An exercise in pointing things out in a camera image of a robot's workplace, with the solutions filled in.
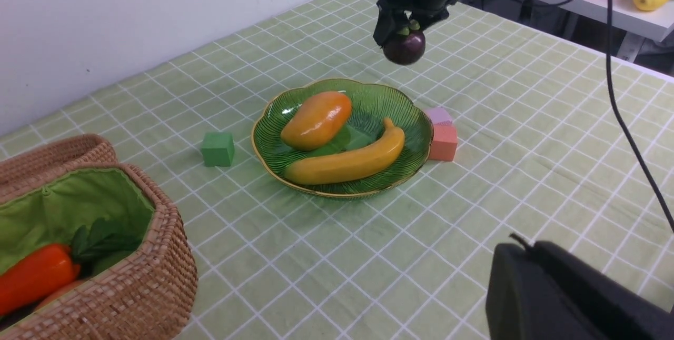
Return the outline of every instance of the mango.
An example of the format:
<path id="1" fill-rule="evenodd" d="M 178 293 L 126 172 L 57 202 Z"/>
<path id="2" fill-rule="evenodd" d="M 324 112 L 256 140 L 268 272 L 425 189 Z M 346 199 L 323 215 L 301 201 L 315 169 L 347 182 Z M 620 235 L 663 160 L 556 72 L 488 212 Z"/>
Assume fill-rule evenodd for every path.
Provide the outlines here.
<path id="1" fill-rule="evenodd" d="M 351 99 L 339 91 L 307 98 L 283 127 L 281 141 L 298 151 L 313 151 L 337 135 L 351 116 Z"/>

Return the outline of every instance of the green leaf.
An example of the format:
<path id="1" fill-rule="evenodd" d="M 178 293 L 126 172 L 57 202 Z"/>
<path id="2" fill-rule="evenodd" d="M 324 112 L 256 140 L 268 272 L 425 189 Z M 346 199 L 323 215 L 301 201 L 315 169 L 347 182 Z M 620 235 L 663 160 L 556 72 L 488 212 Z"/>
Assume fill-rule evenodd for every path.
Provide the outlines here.
<path id="1" fill-rule="evenodd" d="M 142 239 L 128 234 L 120 222 L 97 218 L 88 236 L 84 225 L 75 232 L 71 257 L 74 263 L 87 263 L 115 252 L 135 251 L 141 242 Z"/>
<path id="2" fill-rule="evenodd" d="M 82 225 L 80 228 L 77 228 L 75 235 L 70 243 L 70 252 L 72 254 L 80 253 L 83 249 L 86 248 L 87 244 L 87 228 L 86 225 Z"/>

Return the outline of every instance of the pink cube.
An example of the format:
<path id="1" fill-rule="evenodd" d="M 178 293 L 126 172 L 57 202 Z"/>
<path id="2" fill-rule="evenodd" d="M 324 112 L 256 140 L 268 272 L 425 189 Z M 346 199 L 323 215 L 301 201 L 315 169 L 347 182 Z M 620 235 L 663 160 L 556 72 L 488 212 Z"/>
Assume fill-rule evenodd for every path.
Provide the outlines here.
<path id="1" fill-rule="evenodd" d="M 428 118 L 433 123 L 433 126 L 451 126 L 454 119 L 442 107 L 434 107 L 432 109 L 424 110 Z"/>
<path id="2" fill-rule="evenodd" d="M 459 138 L 456 127 L 436 124 L 433 126 L 433 141 L 428 159 L 452 162 L 457 153 L 458 144 Z"/>

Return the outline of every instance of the green basket lining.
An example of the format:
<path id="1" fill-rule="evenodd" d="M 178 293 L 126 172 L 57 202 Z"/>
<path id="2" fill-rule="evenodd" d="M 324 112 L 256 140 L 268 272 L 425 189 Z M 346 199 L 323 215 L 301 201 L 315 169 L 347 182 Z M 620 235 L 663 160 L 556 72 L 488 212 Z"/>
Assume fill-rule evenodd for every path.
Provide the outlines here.
<path id="1" fill-rule="evenodd" d="M 80 169 L 0 205 L 0 274 L 39 247 L 70 244 L 97 218 L 144 238 L 154 206 L 120 169 Z"/>

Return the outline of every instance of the wicker basket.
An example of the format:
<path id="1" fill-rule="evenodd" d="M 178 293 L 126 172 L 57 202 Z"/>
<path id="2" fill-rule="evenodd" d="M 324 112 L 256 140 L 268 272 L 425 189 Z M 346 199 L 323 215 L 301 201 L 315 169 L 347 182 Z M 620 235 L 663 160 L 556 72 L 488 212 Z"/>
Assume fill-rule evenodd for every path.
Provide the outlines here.
<path id="1" fill-rule="evenodd" d="M 96 134 L 82 134 L 39 146 L 0 163 L 0 196 L 10 194 L 22 179 L 40 181 L 54 167 L 82 162 L 116 163 L 110 142 Z"/>
<path id="2" fill-rule="evenodd" d="M 138 251 L 75 288 L 75 294 L 63 295 L 0 333 L 0 340 L 169 340 L 187 325 L 197 289 L 195 260 L 175 204 L 140 168 L 67 162 L 38 178 L 20 179 L 11 194 L 0 196 L 0 204 L 74 170 L 95 168 L 122 170 L 154 205 L 144 241 Z"/>

